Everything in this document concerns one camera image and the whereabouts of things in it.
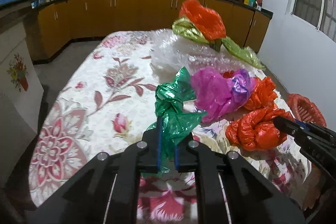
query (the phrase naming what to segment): purple plastic bag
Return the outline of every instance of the purple plastic bag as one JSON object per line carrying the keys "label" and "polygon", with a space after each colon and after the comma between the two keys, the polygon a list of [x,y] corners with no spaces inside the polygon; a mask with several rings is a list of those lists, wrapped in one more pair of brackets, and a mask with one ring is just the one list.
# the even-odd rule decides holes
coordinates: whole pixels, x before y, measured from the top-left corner
{"label": "purple plastic bag", "polygon": [[211,67],[192,75],[190,83],[196,95],[195,105],[207,112],[202,122],[212,122],[236,111],[247,102],[255,86],[255,80],[245,69],[237,70],[232,78],[224,78]]}

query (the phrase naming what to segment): red basket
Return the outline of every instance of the red basket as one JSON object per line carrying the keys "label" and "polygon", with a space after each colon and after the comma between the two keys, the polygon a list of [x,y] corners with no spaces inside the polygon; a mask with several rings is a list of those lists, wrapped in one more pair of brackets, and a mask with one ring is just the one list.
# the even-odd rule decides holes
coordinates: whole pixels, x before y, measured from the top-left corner
{"label": "red basket", "polygon": [[327,126],[320,110],[307,97],[300,94],[289,94],[287,104],[292,110],[295,119],[300,122],[313,122],[322,127]]}

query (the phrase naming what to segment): metal bolt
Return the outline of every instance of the metal bolt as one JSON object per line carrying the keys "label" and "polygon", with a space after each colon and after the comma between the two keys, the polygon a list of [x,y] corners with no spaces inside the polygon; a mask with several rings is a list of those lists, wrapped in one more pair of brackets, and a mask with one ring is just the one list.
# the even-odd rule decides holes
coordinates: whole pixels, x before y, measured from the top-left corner
{"label": "metal bolt", "polygon": [[190,141],[188,143],[188,145],[191,147],[191,148],[195,148],[197,147],[199,144],[198,144],[198,141]]}
{"label": "metal bolt", "polygon": [[106,160],[108,156],[109,156],[109,154],[107,154],[106,152],[100,152],[97,155],[97,159],[98,160]]}
{"label": "metal bolt", "polygon": [[238,158],[238,153],[236,151],[230,151],[229,153],[227,153],[227,156],[230,159],[235,160]]}
{"label": "metal bolt", "polygon": [[140,149],[144,149],[147,147],[147,143],[144,141],[140,141],[136,144],[137,147],[139,147]]}

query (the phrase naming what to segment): tablecloth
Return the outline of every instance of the tablecloth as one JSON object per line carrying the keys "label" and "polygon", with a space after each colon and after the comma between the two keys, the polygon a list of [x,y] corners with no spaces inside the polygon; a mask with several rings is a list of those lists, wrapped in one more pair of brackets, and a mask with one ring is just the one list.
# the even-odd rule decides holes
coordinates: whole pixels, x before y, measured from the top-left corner
{"label": "tablecloth", "polygon": [[[124,151],[142,138],[156,121],[155,89],[163,79],[151,67],[151,32],[116,32],[108,35],[89,54],[59,93],[40,132],[29,167],[30,194],[41,205],[97,153]],[[261,79],[264,73],[255,70]],[[276,104],[289,110],[280,94]],[[199,111],[192,101],[185,111]],[[200,124],[194,139],[213,151],[235,150],[286,195],[302,204],[304,181],[310,162],[299,153],[293,138],[267,152],[247,152],[230,146],[225,137],[229,121]],[[161,178],[141,178],[137,219],[139,223],[197,222],[194,173],[171,171]]]}

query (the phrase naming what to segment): clear plastic bag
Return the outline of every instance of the clear plastic bag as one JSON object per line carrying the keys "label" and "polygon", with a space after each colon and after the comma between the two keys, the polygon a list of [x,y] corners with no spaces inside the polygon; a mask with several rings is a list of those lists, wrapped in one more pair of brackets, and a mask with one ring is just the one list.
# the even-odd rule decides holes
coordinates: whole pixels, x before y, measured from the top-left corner
{"label": "clear plastic bag", "polygon": [[192,75],[199,69],[211,67],[223,73],[241,68],[253,72],[253,67],[231,55],[224,47],[216,52],[208,45],[197,44],[173,33],[171,29],[152,31],[152,65],[168,73],[186,67]]}

